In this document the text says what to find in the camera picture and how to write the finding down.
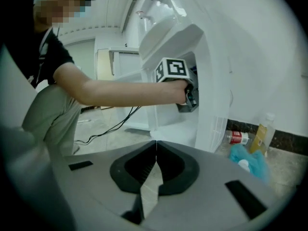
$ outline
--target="blue plastic bag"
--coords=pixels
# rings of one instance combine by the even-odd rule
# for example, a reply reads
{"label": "blue plastic bag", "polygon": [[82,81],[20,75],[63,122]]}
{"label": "blue plastic bag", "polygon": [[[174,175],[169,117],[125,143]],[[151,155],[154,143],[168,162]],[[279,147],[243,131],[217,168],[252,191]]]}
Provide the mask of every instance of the blue plastic bag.
{"label": "blue plastic bag", "polygon": [[249,163],[250,173],[260,178],[266,184],[269,183],[269,168],[265,157],[260,150],[250,154],[241,144],[235,144],[230,149],[229,159],[236,164],[245,159]]}

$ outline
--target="khaki pants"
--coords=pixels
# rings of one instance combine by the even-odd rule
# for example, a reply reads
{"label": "khaki pants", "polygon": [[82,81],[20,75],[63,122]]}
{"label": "khaki pants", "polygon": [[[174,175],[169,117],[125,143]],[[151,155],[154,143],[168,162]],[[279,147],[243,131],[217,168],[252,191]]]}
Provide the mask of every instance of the khaki pants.
{"label": "khaki pants", "polygon": [[23,122],[38,141],[58,148],[63,156],[72,155],[80,104],[56,84],[38,93]]}

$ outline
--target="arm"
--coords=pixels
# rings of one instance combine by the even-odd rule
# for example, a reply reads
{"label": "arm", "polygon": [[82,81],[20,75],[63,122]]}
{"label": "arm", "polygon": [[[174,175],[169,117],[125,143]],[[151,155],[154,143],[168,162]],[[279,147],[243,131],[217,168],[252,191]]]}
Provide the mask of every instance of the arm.
{"label": "arm", "polygon": [[73,63],[61,65],[54,80],[79,103],[95,106],[129,107],[185,103],[187,82],[121,83],[92,80]]}

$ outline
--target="hand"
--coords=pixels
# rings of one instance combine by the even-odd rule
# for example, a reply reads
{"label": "hand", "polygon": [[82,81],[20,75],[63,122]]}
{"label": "hand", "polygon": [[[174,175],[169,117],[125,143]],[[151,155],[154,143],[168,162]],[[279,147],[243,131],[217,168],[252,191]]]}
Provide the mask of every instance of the hand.
{"label": "hand", "polygon": [[168,84],[170,84],[170,88],[175,97],[176,103],[179,103],[179,104],[186,103],[185,89],[188,86],[188,82],[184,79],[178,79],[178,80],[168,82]]}

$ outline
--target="black t-shirt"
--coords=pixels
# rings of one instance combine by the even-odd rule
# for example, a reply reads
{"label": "black t-shirt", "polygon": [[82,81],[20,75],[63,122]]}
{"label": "black t-shirt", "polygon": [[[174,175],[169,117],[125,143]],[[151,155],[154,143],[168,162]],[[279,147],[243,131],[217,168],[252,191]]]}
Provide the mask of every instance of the black t-shirt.
{"label": "black t-shirt", "polygon": [[4,12],[4,44],[34,88],[45,79],[53,84],[55,70],[62,64],[74,61],[53,31],[50,31],[45,41],[46,54],[40,57],[39,46],[46,32],[34,33],[33,0],[17,1],[22,6],[16,6],[16,9],[10,7]]}

